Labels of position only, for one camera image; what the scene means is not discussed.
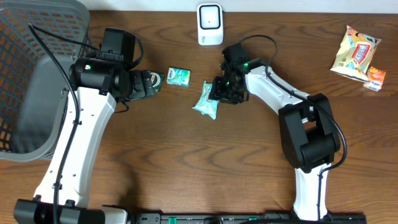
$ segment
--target teal box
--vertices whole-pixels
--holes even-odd
[[[169,72],[167,74],[167,84],[188,87],[190,77],[191,71],[189,70],[169,68]]]

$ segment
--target teal packet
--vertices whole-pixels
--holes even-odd
[[[209,100],[212,85],[211,83],[206,83],[206,81],[204,82],[201,97],[193,109],[200,111],[203,115],[208,114],[211,118],[216,119],[218,100]]]
[[[189,86],[189,79],[191,77],[191,71],[179,68],[169,68],[167,74],[167,84]]]

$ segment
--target yellow snack package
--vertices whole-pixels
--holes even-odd
[[[367,82],[366,70],[381,39],[362,34],[347,26],[336,60],[330,69],[339,75]]]

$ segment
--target white wall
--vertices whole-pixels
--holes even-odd
[[[196,11],[217,2],[226,12],[398,13],[398,0],[79,0],[91,10]]]

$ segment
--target small box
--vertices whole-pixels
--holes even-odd
[[[167,84],[189,86],[189,79],[191,77],[191,71],[180,69],[180,68],[169,68],[167,74]]]
[[[378,70],[377,68],[371,67],[368,70],[368,82],[363,84],[363,87],[368,88],[373,91],[381,90],[383,86],[384,77],[386,77],[386,72]]]

